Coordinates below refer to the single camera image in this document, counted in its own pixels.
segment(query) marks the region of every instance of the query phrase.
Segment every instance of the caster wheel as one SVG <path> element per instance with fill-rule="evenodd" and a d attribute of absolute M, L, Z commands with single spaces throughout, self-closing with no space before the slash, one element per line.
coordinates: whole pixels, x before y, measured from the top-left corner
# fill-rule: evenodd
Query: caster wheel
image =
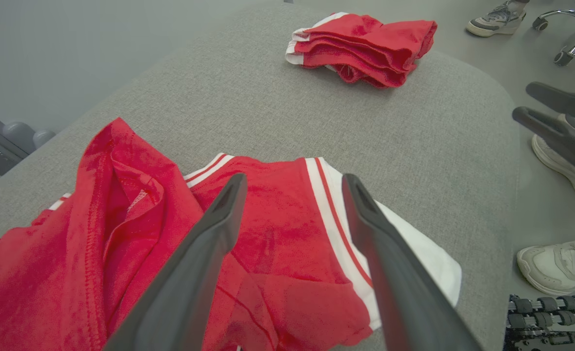
<path fill-rule="evenodd" d="M 537 18 L 534 22 L 532 22 L 532 28 L 536 29 L 537 31 L 543 31 L 548 27 L 548 20 L 545 18 Z"/>
<path fill-rule="evenodd" d="M 555 58 L 554 58 L 554 63 L 557 66 L 567 66 L 567 64 L 569 64 L 569 62 L 571 62 L 571 60 L 573 60 L 573 56 L 570 56 L 570 54 L 561 51 L 560 53 L 557 53 Z"/>

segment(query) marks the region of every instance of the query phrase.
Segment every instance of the sneaker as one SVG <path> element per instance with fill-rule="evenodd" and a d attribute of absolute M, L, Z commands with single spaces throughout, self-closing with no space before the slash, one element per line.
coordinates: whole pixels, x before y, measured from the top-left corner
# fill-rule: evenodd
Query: sneaker
<path fill-rule="evenodd" d="M 558 116 L 559 120 L 565 120 L 564 114 Z M 550 167 L 554 171 L 564 175 L 573 185 L 575 190 L 575 166 L 565 160 L 556 151 L 554 151 L 543 138 L 538 135 L 532 137 L 532 151 L 545 166 Z"/>
<path fill-rule="evenodd" d="M 493 34 L 514 34 L 522 20 L 526 17 L 526 11 L 511 11 L 508 2 L 496 7 L 486 16 L 471 20 L 466 29 L 472 34 L 481 37 L 490 37 Z"/>
<path fill-rule="evenodd" d="M 558 296 L 575 291 L 575 241 L 527 247 L 517 253 L 517 265 L 542 293 Z"/>

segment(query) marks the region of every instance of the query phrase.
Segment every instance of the red stripe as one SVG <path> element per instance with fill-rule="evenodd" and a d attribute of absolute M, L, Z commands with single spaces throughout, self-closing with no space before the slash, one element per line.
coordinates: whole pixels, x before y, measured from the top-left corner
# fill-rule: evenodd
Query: red stripe
<path fill-rule="evenodd" d="M 350 254 L 350 258 L 352 258 L 352 262 L 354 262 L 359 273 L 361 273 L 361 276 L 363 277 L 363 279 L 365 279 L 365 281 L 367 282 L 368 285 L 370 285 L 370 287 L 374 288 L 374 285 L 372 284 L 372 280 L 370 279 L 370 277 L 368 277 L 368 275 L 364 271 L 363 267 L 361 267 L 361 264 L 359 264 L 359 261 L 357 260 L 357 256 L 355 256 L 355 253 L 352 251 L 352 247 L 350 247 L 350 243 L 348 243 L 348 237 L 346 236 L 346 233 L 344 233 L 343 228 L 341 227 L 341 223 L 339 222 L 339 216 L 337 215 L 337 211 L 335 210 L 335 205 L 333 204 L 333 200 L 330 196 L 330 189 L 328 188 L 328 182 L 327 182 L 326 177 L 324 175 L 324 170 L 322 169 L 322 164 L 320 163 L 320 160 L 317 157 L 316 157 L 316 164 L 318 165 L 318 171 L 320 173 L 322 185 L 324 186 L 324 191 L 327 195 L 328 205 L 330 205 L 330 211 L 333 214 L 333 219 L 335 220 L 335 224 L 337 225 L 337 229 L 339 229 L 339 234 L 341 235 L 341 240 L 343 241 L 343 245 L 348 250 L 348 254 Z"/>
<path fill-rule="evenodd" d="M 201 173 L 198 173 L 197 175 L 195 175 L 192 178 L 189 178 L 188 180 L 186 180 L 185 182 L 191 182 L 192 180 L 202 176 L 203 174 L 207 173 L 207 171 L 209 171 L 210 169 L 212 169 L 212 167 L 214 167 L 215 165 L 217 165 L 223 158 L 225 158 L 225 156 L 227 156 L 227 154 L 222 154 L 222 156 L 218 157 L 218 160 L 216 160 L 211 166 L 207 167 L 207 169 L 205 169 L 205 171 L 202 171 Z"/>

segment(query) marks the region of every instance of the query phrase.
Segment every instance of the gray floor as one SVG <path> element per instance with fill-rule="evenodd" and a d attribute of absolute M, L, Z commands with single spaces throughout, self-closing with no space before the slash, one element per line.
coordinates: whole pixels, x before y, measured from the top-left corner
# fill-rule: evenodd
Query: gray floor
<path fill-rule="evenodd" d="M 557 8 L 575 8 L 572 0 L 532 0 L 528 16 L 514 36 L 477 38 L 463 28 L 468 20 L 481 16 L 499 4 L 498 0 L 296 0 L 329 14 L 370 14 L 382 22 L 436 20 L 434 48 L 467 62 L 496 78 L 517 105 L 548 111 L 527 96 L 526 84 L 539 80 L 561 89 L 575 91 L 575 59 L 557 67 L 552 59 L 567 42 L 575 40 L 575 19 L 554 16 L 542 33 L 531 28 L 535 17 Z M 543 166 L 530 148 L 531 133 L 521 133 L 521 174 L 518 216 L 514 235 L 515 251 L 531 245 L 575 240 L 575 192 L 565 177 Z M 511 257 L 511 293 L 524 298 L 544 294 L 524 280 Z"/>

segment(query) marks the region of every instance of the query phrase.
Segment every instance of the folded red shorts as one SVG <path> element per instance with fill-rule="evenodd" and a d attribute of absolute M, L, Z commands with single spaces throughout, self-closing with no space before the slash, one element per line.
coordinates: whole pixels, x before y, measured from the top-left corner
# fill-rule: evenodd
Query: folded red shorts
<path fill-rule="evenodd" d="M 324 18 L 311 28 L 301 28 L 292 34 L 285 58 L 292 64 L 304 67 L 333 65 L 325 62 L 333 52 L 330 47 L 341 47 L 352 55 L 343 54 L 342 65 L 358 69 L 364 76 L 376 80 L 377 87 L 399 87 L 406 81 L 408 73 L 417 66 L 415 60 L 426 54 L 433 44 L 433 35 L 437 24 L 431 20 L 413 20 L 382 24 L 370 16 L 336 13 Z M 318 45 L 318 40 L 325 46 Z M 370 66 L 359 65 L 368 62 Z M 399 73 L 395 79 L 379 80 L 375 78 L 381 67 Z M 334 67 L 338 73 L 344 71 Z"/>

